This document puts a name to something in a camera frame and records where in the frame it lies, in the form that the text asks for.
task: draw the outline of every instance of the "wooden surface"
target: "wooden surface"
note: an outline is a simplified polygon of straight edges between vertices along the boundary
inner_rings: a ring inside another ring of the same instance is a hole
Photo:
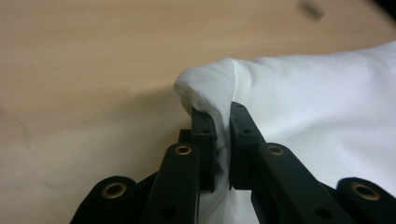
[[[309,3],[319,20],[287,0],[0,2],[0,223],[67,223],[101,179],[155,172],[190,125],[186,68],[396,38],[368,1]]]

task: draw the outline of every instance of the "crumpled cloth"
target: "crumpled cloth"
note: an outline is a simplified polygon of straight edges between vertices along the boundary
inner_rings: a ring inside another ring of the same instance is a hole
[[[209,113],[218,131],[216,191],[202,193],[200,223],[258,223],[249,192],[228,190],[231,101],[244,105],[266,142],[291,149],[315,178],[345,177],[396,195],[396,42],[329,55],[223,59],[184,71],[184,108]]]

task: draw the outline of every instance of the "screw hole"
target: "screw hole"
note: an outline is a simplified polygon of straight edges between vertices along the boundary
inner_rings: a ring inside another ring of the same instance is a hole
[[[171,218],[171,217],[175,217],[177,213],[177,208],[173,205],[169,205],[166,206],[165,208],[163,208],[163,210],[161,211],[161,215],[164,218]]]
[[[106,199],[116,199],[126,191],[126,185],[121,182],[111,183],[102,190],[102,197]]]
[[[175,153],[180,156],[189,155],[191,152],[192,152],[192,148],[186,146],[177,147],[175,149]]]
[[[323,219],[330,219],[332,218],[332,213],[329,212],[329,210],[327,210],[326,208],[323,207],[316,207],[314,209],[314,213],[318,216],[321,217]]]
[[[282,155],[285,151],[282,148],[279,147],[268,147],[268,150],[276,156]]]
[[[380,198],[379,193],[367,185],[354,182],[350,187],[352,187],[352,190],[355,194],[365,200],[377,201]]]

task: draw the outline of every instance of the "white fabric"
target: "white fabric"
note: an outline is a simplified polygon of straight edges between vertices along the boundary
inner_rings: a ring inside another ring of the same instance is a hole
[[[217,190],[201,196],[200,223],[257,223],[249,192],[228,191],[231,101],[247,107],[267,142],[290,148],[321,182],[368,179],[396,195],[396,42],[330,55],[191,68],[175,83],[187,110],[215,120]]]

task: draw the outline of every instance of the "brass grommet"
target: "brass grommet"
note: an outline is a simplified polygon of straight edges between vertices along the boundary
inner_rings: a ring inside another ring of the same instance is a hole
[[[126,185],[121,182],[114,182],[105,186],[102,190],[102,197],[106,199],[116,199],[124,194],[126,191]]]
[[[379,193],[375,190],[372,189],[371,187],[358,183],[358,182],[353,182],[350,187],[352,188],[352,191],[360,196],[361,198],[369,201],[378,201],[381,196]]]
[[[175,149],[175,153],[180,156],[189,155],[192,152],[192,148],[187,146],[180,146]]]

